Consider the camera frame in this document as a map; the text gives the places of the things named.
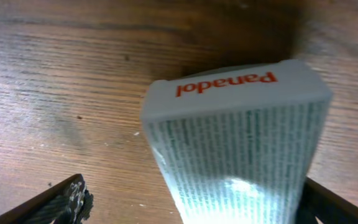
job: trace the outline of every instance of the dark wood stain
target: dark wood stain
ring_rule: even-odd
[[[310,177],[358,206],[358,1],[0,0],[0,214],[82,173],[90,223],[181,223],[134,135],[148,85],[287,58],[335,92]]]

